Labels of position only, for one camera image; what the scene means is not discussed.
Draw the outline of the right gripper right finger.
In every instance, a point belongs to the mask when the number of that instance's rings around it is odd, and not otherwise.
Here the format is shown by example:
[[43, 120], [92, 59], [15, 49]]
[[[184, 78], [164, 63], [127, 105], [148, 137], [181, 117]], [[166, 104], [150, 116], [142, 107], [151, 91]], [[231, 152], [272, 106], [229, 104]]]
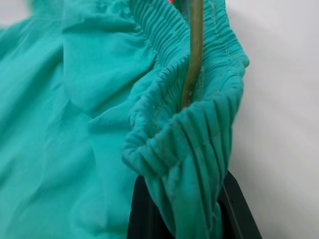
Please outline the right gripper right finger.
[[222, 239], [262, 239], [242, 190], [229, 171], [218, 204], [222, 215]]

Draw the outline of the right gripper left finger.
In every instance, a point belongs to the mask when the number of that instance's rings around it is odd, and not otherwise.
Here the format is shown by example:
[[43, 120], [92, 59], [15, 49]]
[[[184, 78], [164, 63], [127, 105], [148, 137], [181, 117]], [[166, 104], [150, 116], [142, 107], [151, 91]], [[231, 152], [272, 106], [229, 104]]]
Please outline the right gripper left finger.
[[143, 176], [136, 178], [126, 239], [175, 239], [152, 200]]

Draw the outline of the green shorts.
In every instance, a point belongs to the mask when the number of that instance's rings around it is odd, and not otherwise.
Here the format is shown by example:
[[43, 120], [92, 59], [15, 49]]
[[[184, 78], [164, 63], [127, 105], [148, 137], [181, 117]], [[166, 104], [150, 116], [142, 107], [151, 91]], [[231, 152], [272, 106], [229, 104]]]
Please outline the green shorts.
[[0, 239], [125, 239], [138, 176], [176, 239], [222, 239], [249, 59], [225, 0], [202, 1], [187, 108], [189, 3], [30, 0], [0, 29]]

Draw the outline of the olive green wire hanger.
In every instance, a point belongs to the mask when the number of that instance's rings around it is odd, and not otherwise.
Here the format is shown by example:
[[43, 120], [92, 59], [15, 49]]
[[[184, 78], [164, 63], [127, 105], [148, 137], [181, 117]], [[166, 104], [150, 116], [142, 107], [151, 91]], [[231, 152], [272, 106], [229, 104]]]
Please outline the olive green wire hanger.
[[184, 81], [181, 108], [192, 102], [194, 87], [200, 74], [203, 57], [203, 15], [204, 0], [190, 0], [190, 57]]

